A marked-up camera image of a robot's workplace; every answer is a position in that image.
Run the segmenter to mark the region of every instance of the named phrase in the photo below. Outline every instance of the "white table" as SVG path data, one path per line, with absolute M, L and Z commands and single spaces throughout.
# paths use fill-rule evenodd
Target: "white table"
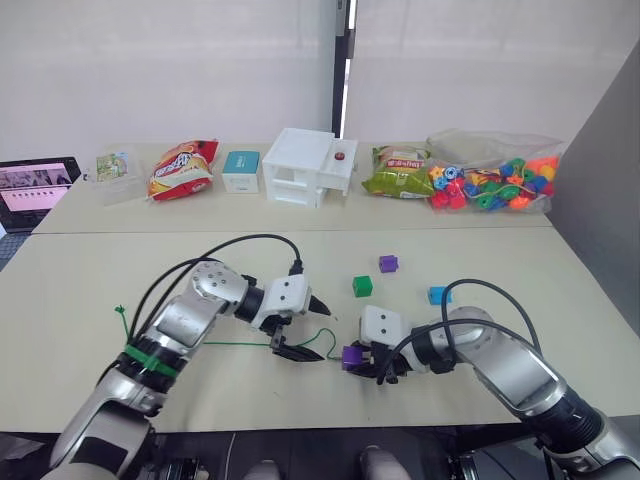
M 171 145 L 114 145 L 107 151 L 131 150 L 151 168 Z M 144 198 L 103 207 L 90 183 L 78 180 L 37 228 L 37 233 L 96 232 L 246 232 L 305 230 L 415 230 L 421 228 L 549 226 L 542 214 L 471 211 L 438 212 L 424 200 L 369 195 L 360 183 L 372 171 L 371 144 L 361 144 L 349 195 L 331 191 L 322 208 L 307 209 L 268 202 L 260 194 L 227 194 L 221 172 L 231 150 L 258 150 L 266 144 L 223 145 L 216 156 L 213 188 L 186 198 L 154 203 Z
M 34 235 L 0 273 L 0 431 L 60 431 L 123 346 L 114 305 L 129 316 L 170 265 L 232 233 Z M 549 362 L 587 401 L 612 416 L 640 413 L 640 341 L 591 274 L 550 227 L 292 232 L 314 292 L 331 318 L 295 321 L 290 341 L 332 328 L 340 345 L 357 336 L 367 304 L 416 323 L 439 316 L 424 295 L 432 285 L 476 277 L 506 288 L 528 310 Z M 379 255 L 400 269 L 380 274 Z M 218 257 L 268 280 L 286 273 L 291 252 L 274 241 L 231 247 Z M 354 298 L 351 279 L 371 275 L 374 293 Z M 478 305 L 526 335 L 502 298 L 481 287 L 454 291 L 454 306 Z M 210 340 L 265 337 L 222 319 Z M 325 353 L 329 338 L 312 347 Z M 378 387 L 331 361 L 296 364 L 264 347 L 204 346 L 180 375 L 159 431 L 451 425 L 513 422 L 464 365 L 447 375 L 415 375 Z

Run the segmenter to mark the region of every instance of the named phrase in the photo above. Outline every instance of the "chip bag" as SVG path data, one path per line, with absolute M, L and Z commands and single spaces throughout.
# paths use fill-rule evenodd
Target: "chip bag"
M 217 140 L 194 140 L 169 150 L 153 168 L 148 196 L 154 200 L 170 200 L 191 195 L 210 185 L 217 149 Z
M 427 172 L 429 152 L 386 145 L 373 148 L 373 176 L 362 182 L 367 192 L 396 198 L 425 198 L 434 194 Z

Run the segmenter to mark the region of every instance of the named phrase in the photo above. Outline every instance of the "cube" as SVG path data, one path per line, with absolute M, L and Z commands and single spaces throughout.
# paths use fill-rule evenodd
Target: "cube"
M 353 294 L 356 297 L 370 297 L 373 291 L 373 281 L 368 275 L 353 277 Z
M 446 287 L 429 288 L 429 293 L 427 297 L 431 305 L 440 305 L 442 303 L 442 294 L 444 293 L 445 288 Z M 451 291 L 449 291 L 449 293 L 447 294 L 447 303 L 451 303 L 452 301 L 453 301 L 453 297 L 451 295 Z
M 380 272 L 395 272 L 398 269 L 398 257 L 395 255 L 383 255 L 378 262 Z

